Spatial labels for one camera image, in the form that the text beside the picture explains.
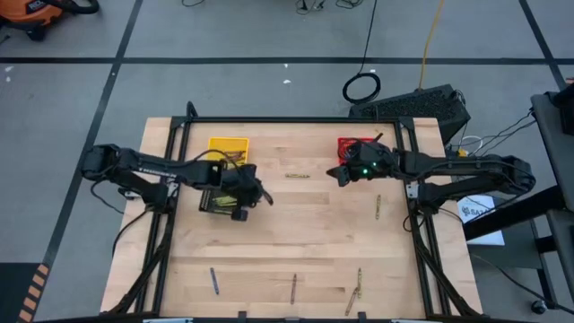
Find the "gray floor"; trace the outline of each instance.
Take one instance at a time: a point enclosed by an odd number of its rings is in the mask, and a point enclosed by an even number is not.
[[[115,57],[135,0],[100,0],[101,13],[69,17],[42,43],[18,31],[0,45],[0,57]],[[370,57],[420,57],[439,0],[379,0]],[[529,0],[552,54],[574,57],[574,3]],[[294,12],[294,0],[206,0],[183,8],[179,0],[143,0],[126,57],[360,57],[372,1],[348,11]],[[447,0],[429,57],[544,58],[518,0]],[[111,64],[0,64],[0,262],[41,261],[56,224]],[[96,143],[138,147],[148,117],[184,113],[192,100],[201,115],[345,116],[341,88],[356,64],[123,64]],[[380,98],[412,91],[420,66],[366,65],[382,80]],[[560,66],[574,76],[573,65]],[[547,65],[429,65],[425,87],[451,83],[461,90],[473,120],[467,135],[491,135],[527,113],[534,93],[557,90]],[[360,96],[369,84],[352,91]],[[553,185],[538,129],[530,127],[494,153],[533,165],[536,191]],[[98,187],[114,205],[111,185]],[[539,231],[547,233],[544,221]],[[120,217],[90,195],[83,182],[39,305],[37,319],[97,314]],[[549,259],[561,302],[572,306],[555,255]],[[531,296],[492,268],[474,264],[484,311],[497,318],[542,322],[565,313],[530,313]],[[535,290],[532,270],[510,271]]]

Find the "white paper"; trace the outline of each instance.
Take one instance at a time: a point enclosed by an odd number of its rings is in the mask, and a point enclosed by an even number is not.
[[[494,207],[492,196],[468,196],[458,201],[458,214],[463,223],[474,219],[485,211]],[[482,237],[466,242],[474,245],[504,246],[504,237],[501,231],[496,231]]]

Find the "brass screw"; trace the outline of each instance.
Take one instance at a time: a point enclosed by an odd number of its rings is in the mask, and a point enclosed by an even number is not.
[[[357,292],[357,297],[360,300],[362,296],[362,271],[360,268],[359,273],[357,274],[357,288],[359,289],[359,291]]]
[[[380,217],[380,194],[377,195],[377,212],[375,213],[375,219],[378,220]]]
[[[297,285],[297,274],[293,275],[293,285],[291,286],[291,305],[295,303],[295,286]]]
[[[355,290],[352,291],[351,299],[349,300],[349,305],[347,305],[347,310],[345,310],[345,312],[344,312],[345,316],[349,316],[349,313],[351,312],[352,304],[355,302],[355,297],[357,296],[358,292],[359,292],[359,287],[355,287]]]
[[[310,175],[307,174],[285,174],[287,179],[308,179]]]

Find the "red tray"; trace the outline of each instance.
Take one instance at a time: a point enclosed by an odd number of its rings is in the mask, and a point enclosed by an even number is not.
[[[375,138],[357,138],[360,139],[364,142],[370,142],[373,141],[373,139]],[[347,150],[347,147],[350,146],[351,144],[354,144],[356,142],[355,138],[349,138],[349,137],[341,137],[341,138],[337,138],[337,156],[339,156],[339,165],[343,165],[345,162],[344,158],[341,158],[340,156],[344,156],[345,151]]]

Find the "orange vacuum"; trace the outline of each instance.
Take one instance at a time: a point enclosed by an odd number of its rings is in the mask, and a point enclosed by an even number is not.
[[[26,31],[32,40],[46,37],[46,28],[64,13],[93,14],[99,11],[98,0],[80,6],[74,0],[0,0],[0,26]]]

